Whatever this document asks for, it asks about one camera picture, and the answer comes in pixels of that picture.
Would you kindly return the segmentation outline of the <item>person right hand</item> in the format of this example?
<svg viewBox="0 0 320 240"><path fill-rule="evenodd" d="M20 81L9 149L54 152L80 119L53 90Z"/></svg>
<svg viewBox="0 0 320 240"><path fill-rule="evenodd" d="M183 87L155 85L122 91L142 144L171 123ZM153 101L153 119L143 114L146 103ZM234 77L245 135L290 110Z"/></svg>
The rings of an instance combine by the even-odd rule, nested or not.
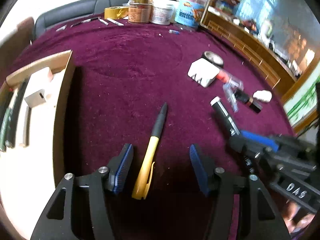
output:
<svg viewBox="0 0 320 240"><path fill-rule="evenodd" d="M314 219L315 214L306 212L297 203L288 200L281 211L281 216L289 234L305 229Z"/></svg>

